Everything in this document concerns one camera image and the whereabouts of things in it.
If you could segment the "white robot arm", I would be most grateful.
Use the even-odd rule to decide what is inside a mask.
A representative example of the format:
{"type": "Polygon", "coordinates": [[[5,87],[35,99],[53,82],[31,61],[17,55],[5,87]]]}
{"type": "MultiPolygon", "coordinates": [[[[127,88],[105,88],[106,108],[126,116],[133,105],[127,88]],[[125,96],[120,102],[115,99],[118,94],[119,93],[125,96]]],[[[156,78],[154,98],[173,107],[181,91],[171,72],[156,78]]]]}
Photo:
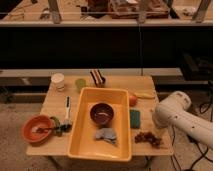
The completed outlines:
{"type": "Polygon", "coordinates": [[[156,105],[153,122],[158,128],[176,126],[213,149],[213,123],[189,113],[190,106],[190,97],[182,91],[175,91],[156,105]]]}

